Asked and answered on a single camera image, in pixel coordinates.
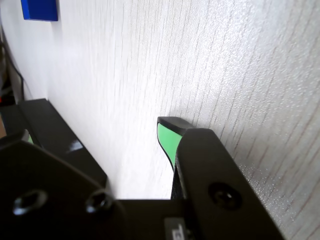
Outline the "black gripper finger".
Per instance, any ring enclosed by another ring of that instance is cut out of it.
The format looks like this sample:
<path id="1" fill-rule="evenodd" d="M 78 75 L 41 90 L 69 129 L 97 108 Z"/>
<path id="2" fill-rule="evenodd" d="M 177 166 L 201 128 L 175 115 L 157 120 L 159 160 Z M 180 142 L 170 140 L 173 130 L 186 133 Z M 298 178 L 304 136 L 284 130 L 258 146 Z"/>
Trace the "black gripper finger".
<path id="1" fill-rule="evenodd" d="M 98 183 L 29 143 L 21 132 L 0 140 L 3 240 L 128 240 L 120 205 Z"/>
<path id="2" fill-rule="evenodd" d="M 157 118 L 157 139 L 188 202 L 197 240 L 281 240 L 283 235 L 213 130 Z"/>

